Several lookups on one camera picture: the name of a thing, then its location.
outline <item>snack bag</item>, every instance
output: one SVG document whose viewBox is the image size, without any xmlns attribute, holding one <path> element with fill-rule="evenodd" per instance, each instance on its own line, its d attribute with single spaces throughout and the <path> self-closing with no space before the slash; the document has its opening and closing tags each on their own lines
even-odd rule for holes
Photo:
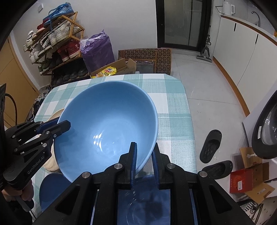
<svg viewBox="0 0 277 225">
<path fill-rule="evenodd" d="M 97 77 L 103 77 L 103 76 L 111 76 L 116 74 L 116 68 L 114 67 L 107 67 L 106 69 L 102 70 L 97 74 Z"/>
</svg>

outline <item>plaid tablecloth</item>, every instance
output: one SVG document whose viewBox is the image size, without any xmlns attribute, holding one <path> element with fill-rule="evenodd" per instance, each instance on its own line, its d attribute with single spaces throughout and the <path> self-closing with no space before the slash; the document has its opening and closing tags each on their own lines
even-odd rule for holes
<svg viewBox="0 0 277 225">
<path fill-rule="evenodd" d="M 186 91 L 182 83 L 167 74 L 129 74 L 77 81 L 54 88 L 43 101 L 35 121 L 46 122 L 56 111 L 88 87 L 109 80 L 124 80 L 145 90 L 153 100 L 159 120 L 157 143 L 161 153 L 167 154 L 172 163 L 185 171 L 197 172 L 194 133 Z M 139 175 L 153 172 L 151 157 Z M 41 213 L 39 188 L 45 176 L 50 174 L 41 168 L 32 178 L 34 185 L 33 212 Z"/>
</svg>

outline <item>washing machine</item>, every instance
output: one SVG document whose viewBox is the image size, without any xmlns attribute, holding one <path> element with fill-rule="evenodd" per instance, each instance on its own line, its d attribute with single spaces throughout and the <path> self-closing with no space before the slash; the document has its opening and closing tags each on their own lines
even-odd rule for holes
<svg viewBox="0 0 277 225">
<path fill-rule="evenodd" d="M 277 157 L 277 81 L 243 125 L 249 146 L 262 159 Z"/>
</svg>

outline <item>human hand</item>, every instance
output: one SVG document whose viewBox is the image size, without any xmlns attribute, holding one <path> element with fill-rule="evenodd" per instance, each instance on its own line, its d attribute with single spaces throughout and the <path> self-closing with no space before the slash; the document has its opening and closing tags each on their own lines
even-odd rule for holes
<svg viewBox="0 0 277 225">
<path fill-rule="evenodd" d="M 23 201 L 31 201 L 34 197 L 34 187 L 32 185 L 32 180 L 30 180 L 26 187 L 21 191 L 15 190 L 8 184 L 4 190 L 2 190 L 2 194 L 4 195 L 6 201 L 15 201 L 14 196 L 21 196 Z"/>
</svg>

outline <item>electrical outlet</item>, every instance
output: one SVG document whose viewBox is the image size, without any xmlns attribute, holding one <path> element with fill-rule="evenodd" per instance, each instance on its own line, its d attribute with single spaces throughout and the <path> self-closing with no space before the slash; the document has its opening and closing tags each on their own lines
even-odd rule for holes
<svg viewBox="0 0 277 225">
<path fill-rule="evenodd" d="M 38 12 L 40 12 L 43 9 L 43 4 L 40 4 L 40 6 L 37 8 Z"/>
</svg>

